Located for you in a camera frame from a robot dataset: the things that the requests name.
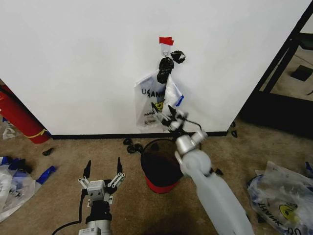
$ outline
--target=baseboard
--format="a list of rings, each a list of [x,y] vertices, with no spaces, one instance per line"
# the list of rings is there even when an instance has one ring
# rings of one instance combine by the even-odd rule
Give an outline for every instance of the baseboard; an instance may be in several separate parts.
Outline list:
[[[207,132],[208,136],[226,136],[227,131]],[[54,140],[92,140],[92,139],[125,139],[125,138],[166,138],[171,133],[140,133],[140,134],[104,134],[104,135],[51,135]]]

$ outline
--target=yellow logo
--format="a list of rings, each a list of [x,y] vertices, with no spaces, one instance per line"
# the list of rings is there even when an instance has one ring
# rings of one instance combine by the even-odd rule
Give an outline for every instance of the yellow logo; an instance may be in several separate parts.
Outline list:
[[[159,110],[159,112],[162,112],[163,109],[163,102],[159,102],[159,103],[155,103],[155,106],[157,107],[157,109]]]
[[[289,221],[295,221],[294,209],[287,205],[279,206],[280,213]]]

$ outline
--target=blue tape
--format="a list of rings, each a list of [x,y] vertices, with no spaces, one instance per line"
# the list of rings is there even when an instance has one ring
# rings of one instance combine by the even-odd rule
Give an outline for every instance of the blue tape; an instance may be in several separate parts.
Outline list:
[[[184,96],[182,95],[179,99],[179,101],[177,102],[176,107],[178,107],[180,105],[180,103],[182,102],[182,100],[184,99]]]
[[[38,178],[38,180],[36,180],[36,182],[42,185],[44,182],[47,181],[49,176],[55,171],[56,168],[53,165],[50,166],[47,170],[45,170],[44,173],[42,173],[42,175]]]

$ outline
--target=black debris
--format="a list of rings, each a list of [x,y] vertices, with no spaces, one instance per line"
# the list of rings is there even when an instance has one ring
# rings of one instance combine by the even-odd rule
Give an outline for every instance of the black debris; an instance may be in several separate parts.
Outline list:
[[[117,173],[123,173],[123,166],[120,157],[117,159]]]
[[[131,145],[131,144],[133,144],[133,141],[132,141],[132,139],[124,139],[123,144],[124,145]]]
[[[135,147],[135,150],[136,150],[137,152],[142,153],[143,147],[142,147],[141,144],[136,143],[136,144],[134,145],[134,147]]]
[[[186,59],[185,54],[180,50],[176,50],[174,52],[171,52],[171,56],[172,56],[173,60],[178,64],[184,62]]]
[[[18,169],[21,171],[27,172],[28,174],[30,174],[33,171],[33,169],[30,166],[26,165],[25,159],[19,160]]]
[[[85,176],[87,179],[90,177],[90,169],[91,169],[91,160],[88,161],[87,166],[84,169],[83,176]]]
[[[127,152],[129,152],[130,154],[135,153],[136,152],[135,146],[133,146],[132,144],[128,145]]]
[[[312,75],[312,73],[312,69],[303,65],[299,65],[296,71],[294,71],[290,76],[305,82]]]
[[[164,57],[159,65],[159,72],[157,74],[157,81],[159,83],[165,84],[167,82],[168,75],[172,72],[174,68],[174,62],[169,57]]]
[[[224,173],[218,168],[216,169],[215,173],[218,175],[224,175]]]
[[[231,132],[231,135],[232,135],[233,137],[235,137],[235,138],[237,138],[237,137],[238,137],[238,135],[237,135],[237,131],[232,131],[232,132]]]
[[[49,156],[52,153],[53,150],[54,150],[54,148],[49,148],[47,151],[43,152],[43,155],[44,156]]]

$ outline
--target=red trash can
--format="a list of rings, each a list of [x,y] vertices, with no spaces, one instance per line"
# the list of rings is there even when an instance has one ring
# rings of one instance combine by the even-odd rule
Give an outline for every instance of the red trash can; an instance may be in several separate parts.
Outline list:
[[[141,154],[141,167],[148,187],[156,193],[172,190],[183,176],[175,158],[176,145],[169,139],[148,143]]]

